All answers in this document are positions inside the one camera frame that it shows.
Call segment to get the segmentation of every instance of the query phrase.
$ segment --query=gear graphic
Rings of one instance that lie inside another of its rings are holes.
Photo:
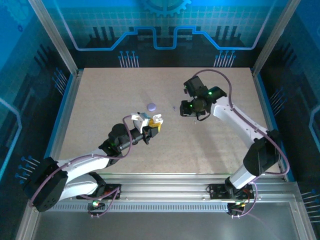
[[[186,5],[191,0],[142,0],[144,10],[149,10],[151,14],[167,17],[173,17],[174,14],[180,14],[181,10],[186,9]]]
[[[22,23],[29,16],[29,6],[27,0],[0,0],[6,7],[6,10],[10,13],[11,17],[18,23]]]

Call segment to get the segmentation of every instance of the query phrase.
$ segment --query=beige work surface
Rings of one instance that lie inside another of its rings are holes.
[[[101,170],[108,173],[233,173],[247,152],[245,144],[220,119],[203,122],[181,117],[183,83],[203,68],[85,68],[62,145],[60,159],[89,153],[108,138],[112,127],[130,113],[162,114],[160,133],[146,145],[133,146],[128,157]],[[232,83],[234,104],[266,127],[249,68],[219,68]],[[226,80],[217,73],[201,73],[208,87],[228,93]],[[155,103],[156,111],[147,111]]]

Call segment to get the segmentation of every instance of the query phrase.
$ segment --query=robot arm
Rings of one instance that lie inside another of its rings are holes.
[[[263,133],[266,133],[275,142],[279,142],[280,140],[279,133],[276,130],[268,131],[258,125],[233,105],[233,108],[256,127],[256,129],[252,129],[229,106],[227,94],[223,90],[217,86],[208,89],[198,76],[186,81],[184,87],[185,93],[188,93],[192,97],[192,100],[181,102],[181,116],[196,117],[199,121],[203,121],[213,114],[227,123],[248,148],[248,152],[243,159],[243,165],[225,180],[225,188],[227,191],[230,191],[230,197],[233,197],[234,193],[263,174],[279,160],[279,153],[275,147],[256,130],[259,129]]]
[[[138,112],[131,114],[131,119],[135,126],[130,130],[132,145],[141,140],[148,145],[163,123],[161,114],[150,118],[147,114]],[[130,145],[126,126],[122,123],[116,124],[108,134],[108,139],[87,155],[58,162],[48,157],[32,163],[35,167],[22,185],[23,191],[31,200],[36,195],[33,205],[39,212],[50,209],[60,200],[74,196],[89,195],[97,198],[105,192],[106,183],[93,171],[112,166],[124,158],[122,150]]]

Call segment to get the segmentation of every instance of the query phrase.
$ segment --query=small purple object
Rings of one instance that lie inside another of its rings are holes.
[[[148,111],[154,112],[157,106],[154,103],[149,103],[148,106],[146,106],[146,108],[148,109]]]

